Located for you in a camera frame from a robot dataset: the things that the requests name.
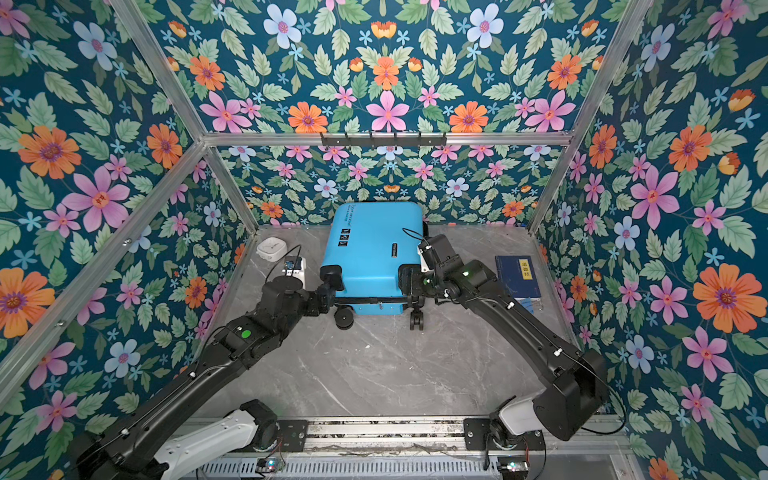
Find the dark blue book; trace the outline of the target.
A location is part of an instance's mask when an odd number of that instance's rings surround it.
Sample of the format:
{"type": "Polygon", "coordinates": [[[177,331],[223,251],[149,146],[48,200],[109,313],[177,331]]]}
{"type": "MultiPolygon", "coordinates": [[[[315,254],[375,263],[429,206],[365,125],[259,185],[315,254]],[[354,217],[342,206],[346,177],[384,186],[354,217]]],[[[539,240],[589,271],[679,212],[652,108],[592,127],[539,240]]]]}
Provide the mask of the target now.
{"type": "Polygon", "coordinates": [[[530,313],[541,303],[541,289],[532,257],[501,255],[495,257],[496,269],[506,291],[530,313]]]}

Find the blue suitcase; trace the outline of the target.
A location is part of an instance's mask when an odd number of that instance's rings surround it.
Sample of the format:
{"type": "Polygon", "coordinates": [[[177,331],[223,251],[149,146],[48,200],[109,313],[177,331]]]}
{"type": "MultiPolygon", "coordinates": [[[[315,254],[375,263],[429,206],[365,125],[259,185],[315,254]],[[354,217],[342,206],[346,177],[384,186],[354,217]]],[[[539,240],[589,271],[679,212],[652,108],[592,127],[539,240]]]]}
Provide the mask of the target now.
{"type": "Polygon", "coordinates": [[[340,206],[330,227],[320,278],[334,291],[341,330],[357,316],[410,312],[409,328],[424,328],[425,297],[419,244],[426,237],[422,209],[412,202],[340,206]]]}

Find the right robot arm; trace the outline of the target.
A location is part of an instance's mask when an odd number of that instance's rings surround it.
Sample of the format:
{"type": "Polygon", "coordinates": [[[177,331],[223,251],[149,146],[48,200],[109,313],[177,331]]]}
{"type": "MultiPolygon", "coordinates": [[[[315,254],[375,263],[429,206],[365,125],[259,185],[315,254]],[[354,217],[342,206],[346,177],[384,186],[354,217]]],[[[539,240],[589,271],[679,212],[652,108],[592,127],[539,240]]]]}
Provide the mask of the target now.
{"type": "Polygon", "coordinates": [[[602,355],[583,352],[549,329],[507,292],[494,270],[479,260],[464,262],[446,236],[422,240],[419,252],[428,267],[424,293],[485,320],[522,355],[542,386],[511,398],[490,417],[510,436],[542,430],[570,440],[609,400],[602,355]]]}

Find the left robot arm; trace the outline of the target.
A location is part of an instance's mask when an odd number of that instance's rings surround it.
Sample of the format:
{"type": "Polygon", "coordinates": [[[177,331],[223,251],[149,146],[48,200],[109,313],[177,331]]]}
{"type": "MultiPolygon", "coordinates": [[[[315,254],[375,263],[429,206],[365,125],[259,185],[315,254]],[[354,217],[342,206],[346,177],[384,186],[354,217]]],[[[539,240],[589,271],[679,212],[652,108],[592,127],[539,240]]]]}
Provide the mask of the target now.
{"type": "Polygon", "coordinates": [[[262,288],[254,310],[212,332],[189,368],[101,434],[83,434],[68,448],[74,479],[158,479],[169,467],[155,459],[162,445],[220,389],[282,345],[300,320],[327,313],[336,290],[316,290],[279,276],[262,288]]]}

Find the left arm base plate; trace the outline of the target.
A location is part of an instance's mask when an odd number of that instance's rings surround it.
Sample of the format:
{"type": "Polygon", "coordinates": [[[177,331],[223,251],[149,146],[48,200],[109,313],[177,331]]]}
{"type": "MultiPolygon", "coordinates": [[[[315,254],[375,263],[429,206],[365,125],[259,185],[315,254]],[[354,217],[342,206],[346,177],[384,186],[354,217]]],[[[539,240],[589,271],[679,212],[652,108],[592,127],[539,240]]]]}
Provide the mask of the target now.
{"type": "Polygon", "coordinates": [[[307,420],[275,420],[267,423],[262,435],[262,449],[267,452],[303,452],[308,439],[307,420]]]}

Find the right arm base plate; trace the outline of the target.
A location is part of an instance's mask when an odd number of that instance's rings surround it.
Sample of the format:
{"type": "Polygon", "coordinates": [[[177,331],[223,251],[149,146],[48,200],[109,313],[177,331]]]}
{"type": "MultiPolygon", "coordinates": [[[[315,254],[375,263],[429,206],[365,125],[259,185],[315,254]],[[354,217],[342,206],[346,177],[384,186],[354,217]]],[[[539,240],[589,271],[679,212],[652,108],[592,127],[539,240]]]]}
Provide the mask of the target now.
{"type": "Polygon", "coordinates": [[[477,417],[462,421],[465,448],[468,451],[534,451],[545,450],[540,431],[513,434],[499,420],[477,417]]]}

